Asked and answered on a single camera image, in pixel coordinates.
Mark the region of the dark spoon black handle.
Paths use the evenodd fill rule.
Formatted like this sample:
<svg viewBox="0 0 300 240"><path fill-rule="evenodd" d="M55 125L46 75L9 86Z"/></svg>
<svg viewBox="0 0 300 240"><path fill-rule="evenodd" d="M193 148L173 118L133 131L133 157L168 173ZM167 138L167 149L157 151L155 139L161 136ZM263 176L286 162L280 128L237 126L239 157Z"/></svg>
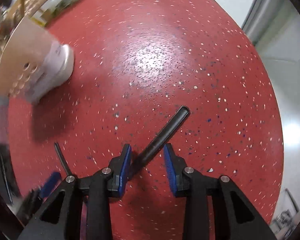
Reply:
<svg viewBox="0 0 300 240"><path fill-rule="evenodd" d="M132 161L129 169L128 180L139 173L146 167L150 161L161 151L163 146L173 137L176 131L182 126L184 121L189 117L190 109L181 106L177 112L170 118L166 125L154 137L154 139L146 146L146 148L136 156Z"/></svg>

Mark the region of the beige utensil holder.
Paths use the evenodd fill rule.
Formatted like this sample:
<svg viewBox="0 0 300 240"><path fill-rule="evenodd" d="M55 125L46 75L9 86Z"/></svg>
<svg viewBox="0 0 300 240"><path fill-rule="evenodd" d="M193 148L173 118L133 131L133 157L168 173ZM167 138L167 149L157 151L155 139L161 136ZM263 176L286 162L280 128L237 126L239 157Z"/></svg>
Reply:
<svg viewBox="0 0 300 240"><path fill-rule="evenodd" d="M24 17L0 58L0 96L38 103L46 93L65 83L73 70L73 49Z"/></svg>

